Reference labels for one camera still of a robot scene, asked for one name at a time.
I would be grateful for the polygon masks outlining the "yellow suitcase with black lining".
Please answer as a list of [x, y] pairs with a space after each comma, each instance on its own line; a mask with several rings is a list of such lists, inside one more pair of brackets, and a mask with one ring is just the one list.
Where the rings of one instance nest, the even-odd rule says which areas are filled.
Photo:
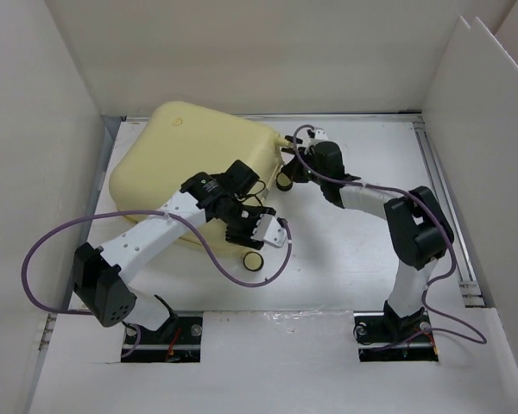
[[[284, 145], [281, 134], [264, 124], [191, 103], [165, 103], [114, 168], [110, 194], [137, 225], [196, 173], [223, 173], [241, 160], [259, 177], [244, 203], [267, 207]], [[259, 251], [228, 243], [224, 233], [224, 223], [211, 220], [175, 242], [221, 254]]]

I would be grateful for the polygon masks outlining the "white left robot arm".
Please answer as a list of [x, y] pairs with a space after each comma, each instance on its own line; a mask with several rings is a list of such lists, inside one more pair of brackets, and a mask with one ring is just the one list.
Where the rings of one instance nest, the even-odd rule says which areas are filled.
[[169, 340], [178, 319], [172, 308], [157, 295], [130, 290], [130, 282], [169, 245], [211, 220], [224, 223], [229, 243], [283, 247], [288, 232], [275, 210], [243, 201], [258, 179], [241, 160], [222, 173], [198, 172], [123, 234], [97, 248], [82, 244], [74, 253], [75, 293], [105, 328], [137, 324], [155, 341]]

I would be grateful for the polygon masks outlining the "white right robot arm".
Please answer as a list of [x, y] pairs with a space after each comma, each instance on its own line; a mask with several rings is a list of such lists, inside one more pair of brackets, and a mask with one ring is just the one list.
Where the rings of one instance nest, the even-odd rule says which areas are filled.
[[293, 158], [280, 170], [276, 185], [288, 191], [294, 183], [313, 182], [331, 204], [359, 210], [384, 220], [399, 263], [392, 292], [379, 322], [385, 342], [397, 342], [409, 334], [424, 313], [421, 297], [437, 264], [445, 256], [454, 234], [432, 191], [419, 186], [407, 196], [364, 184], [345, 171], [343, 155], [333, 141], [317, 141], [309, 147], [283, 147]]

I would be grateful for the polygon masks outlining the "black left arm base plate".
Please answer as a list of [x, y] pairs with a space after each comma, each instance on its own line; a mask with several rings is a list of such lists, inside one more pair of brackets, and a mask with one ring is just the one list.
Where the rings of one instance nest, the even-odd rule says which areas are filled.
[[201, 311], [177, 311], [167, 337], [143, 327], [124, 323], [122, 363], [199, 363], [203, 316]]

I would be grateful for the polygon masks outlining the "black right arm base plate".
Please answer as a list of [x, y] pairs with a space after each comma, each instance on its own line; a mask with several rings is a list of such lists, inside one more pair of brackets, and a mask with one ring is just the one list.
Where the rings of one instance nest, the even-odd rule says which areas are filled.
[[382, 311], [354, 312], [353, 317], [352, 334], [361, 362], [439, 361], [433, 335], [421, 332], [431, 327], [426, 313], [397, 334], [383, 324]]

